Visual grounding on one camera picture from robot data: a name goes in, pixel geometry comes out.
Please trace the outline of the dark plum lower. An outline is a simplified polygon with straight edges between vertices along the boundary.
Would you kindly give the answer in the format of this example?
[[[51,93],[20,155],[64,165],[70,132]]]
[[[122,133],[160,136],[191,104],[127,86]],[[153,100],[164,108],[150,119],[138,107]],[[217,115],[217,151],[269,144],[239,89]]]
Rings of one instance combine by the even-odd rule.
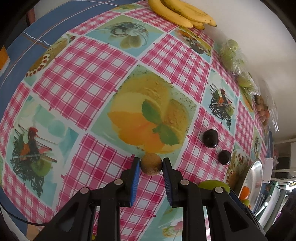
[[[218,162],[222,165],[228,165],[231,161],[231,153],[228,150],[222,150],[218,155]]]

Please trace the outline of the white rectangular device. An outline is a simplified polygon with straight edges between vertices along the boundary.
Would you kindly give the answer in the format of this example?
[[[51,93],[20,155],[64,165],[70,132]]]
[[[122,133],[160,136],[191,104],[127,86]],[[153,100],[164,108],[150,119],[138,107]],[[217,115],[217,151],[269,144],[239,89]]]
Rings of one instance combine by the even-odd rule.
[[[262,183],[269,184],[273,173],[273,158],[266,158],[263,165]]]

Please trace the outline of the brown kiwi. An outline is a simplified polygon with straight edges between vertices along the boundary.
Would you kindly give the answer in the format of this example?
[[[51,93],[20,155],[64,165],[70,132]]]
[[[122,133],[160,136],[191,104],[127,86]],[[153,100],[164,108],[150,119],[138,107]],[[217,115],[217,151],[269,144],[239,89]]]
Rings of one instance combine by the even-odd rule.
[[[146,153],[140,161],[141,170],[149,176],[155,176],[162,170],[162,159],[155,153]]]

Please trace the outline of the yellow banana bunch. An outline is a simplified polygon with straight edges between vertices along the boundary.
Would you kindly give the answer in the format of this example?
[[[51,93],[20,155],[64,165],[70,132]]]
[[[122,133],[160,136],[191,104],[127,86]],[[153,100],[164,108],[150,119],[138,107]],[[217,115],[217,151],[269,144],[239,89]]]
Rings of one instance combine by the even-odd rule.
[[[152,11],[180,27],[203,30],[205,25],[217,27],[215,20],[204,11],[178,0],[148,0]]]

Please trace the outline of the green mango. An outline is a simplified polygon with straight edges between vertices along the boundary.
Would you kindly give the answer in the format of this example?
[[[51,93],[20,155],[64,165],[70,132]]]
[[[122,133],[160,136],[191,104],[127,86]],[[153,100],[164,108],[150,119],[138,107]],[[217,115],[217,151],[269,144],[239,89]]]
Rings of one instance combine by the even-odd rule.
[[[241,201],[245,206],[250,206],[250,201],[248,199],[242,200]]]
[[[230,193],[230,187],[222,182],[222,181],[218,181],[218,180],[205,180],[202,181],[198,184],[199,188],[203,188],[203,189],[207,189],[207,190],[213,190],[216,187],[223,187],[227,193]]]

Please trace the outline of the round metal tray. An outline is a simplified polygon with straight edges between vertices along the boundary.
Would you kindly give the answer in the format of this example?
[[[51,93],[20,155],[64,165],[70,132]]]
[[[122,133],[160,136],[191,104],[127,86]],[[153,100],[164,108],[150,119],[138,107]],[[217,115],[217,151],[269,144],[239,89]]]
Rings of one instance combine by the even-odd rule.
[[[243,186],[247,186],[250,189],[250,195],[248,200],[250,201],[250,206],[248,208],[251,211],[254,211],[256,203],[259,198],[260,190],[262,187],[262,174],[263,174],[263,165],[260,159],[256,159],[249,167],[247,167],[242,176],[242,185],[240,192]]]

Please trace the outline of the orange mandarin with stem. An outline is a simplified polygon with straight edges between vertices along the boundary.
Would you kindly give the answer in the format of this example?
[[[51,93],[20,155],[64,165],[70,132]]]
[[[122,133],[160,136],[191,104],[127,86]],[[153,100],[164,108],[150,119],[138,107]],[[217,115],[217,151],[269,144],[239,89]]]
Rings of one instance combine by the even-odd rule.
[[[243,186],[240,192],[239,199],[244,201],[247,200],[250,195],[250,189],[247,186]]]

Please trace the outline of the pink checkered fruit tablecloth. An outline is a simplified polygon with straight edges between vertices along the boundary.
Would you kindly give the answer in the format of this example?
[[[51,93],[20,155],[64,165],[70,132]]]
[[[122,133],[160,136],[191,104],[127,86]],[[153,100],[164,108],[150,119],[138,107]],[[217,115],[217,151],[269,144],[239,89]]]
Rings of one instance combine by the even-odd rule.
[[[120,54],[124,43],[101,35],[102,26],[82,29],[76,48],[49,65],[32,88],[32,98],[50,104],[78,125],[91,123],[76,148],[53,140],[71,161],[58,166],[55,157],[35,152],[36,127],[29,127],[14,147],[10,166],[1,168],[4,193],[30,222],[32,240],[82,187],[98,189],[118,178],[133,158],[155,153],[194,183],[220,180],[234,185],[256,157],[267,153],[257,119],[235,80],[220,64],[218,46],[203,30],[186,29],[149,12],[138,30],[144,46]],[[219,143],[203,144],[214,129]],[[231,153],[228,165],[218,162],[222,150]]]

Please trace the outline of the dark plum upper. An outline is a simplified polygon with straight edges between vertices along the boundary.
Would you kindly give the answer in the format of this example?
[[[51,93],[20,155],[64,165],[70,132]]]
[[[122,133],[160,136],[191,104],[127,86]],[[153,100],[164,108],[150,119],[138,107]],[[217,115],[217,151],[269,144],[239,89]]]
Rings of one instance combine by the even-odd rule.
[[[203,134],[203,144],[208,148],[215,148],[219,143],[218,133],[214,129],[206,130]]]

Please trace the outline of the orange paper cup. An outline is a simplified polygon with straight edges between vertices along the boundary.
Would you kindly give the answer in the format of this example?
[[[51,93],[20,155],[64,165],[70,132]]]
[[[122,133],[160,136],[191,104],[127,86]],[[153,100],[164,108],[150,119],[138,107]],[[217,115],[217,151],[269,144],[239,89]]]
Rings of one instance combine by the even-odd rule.
[[[0,51],[0,76],[4,74],[4,72],[8,68],[9,63],[10,63],[9,55],[6,51],[5,46],[3,46]]]

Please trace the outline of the dark plum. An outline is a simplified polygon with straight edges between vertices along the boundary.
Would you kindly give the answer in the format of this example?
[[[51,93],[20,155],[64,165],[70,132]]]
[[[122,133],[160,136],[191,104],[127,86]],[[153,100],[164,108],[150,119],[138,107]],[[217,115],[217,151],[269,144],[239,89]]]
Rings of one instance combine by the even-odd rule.
[[[206,130],[203,134],[203,144],[208,148],[215,148],[219,143],[218,133],[214,129]]]
[[[218,162],[222,165],[228,165],[231,161],[231,153],[228,150],[222,150],[218,155]]]

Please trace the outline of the clear box brown longans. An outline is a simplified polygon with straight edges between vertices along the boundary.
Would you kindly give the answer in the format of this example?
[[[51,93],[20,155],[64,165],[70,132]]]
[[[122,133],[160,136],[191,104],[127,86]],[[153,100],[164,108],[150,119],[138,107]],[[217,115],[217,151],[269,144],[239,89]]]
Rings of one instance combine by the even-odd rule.
[[[255,94],[253,99],[262,125],[264,127],[272,126],[274,131],[278,132],[278,110],[273,98],[269,95],[262,96]]]

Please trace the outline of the clear box green fruits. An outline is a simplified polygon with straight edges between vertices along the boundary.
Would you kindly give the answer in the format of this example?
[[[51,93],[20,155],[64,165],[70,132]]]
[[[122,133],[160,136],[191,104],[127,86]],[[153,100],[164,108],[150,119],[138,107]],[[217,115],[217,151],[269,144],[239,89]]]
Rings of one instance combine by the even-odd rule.
[[[240,88],[248,94],[259,93],[259,88],[249,72],[245,57],[235,40],[226,40],[220,48],[219,56],[224,68],[233,75]]]

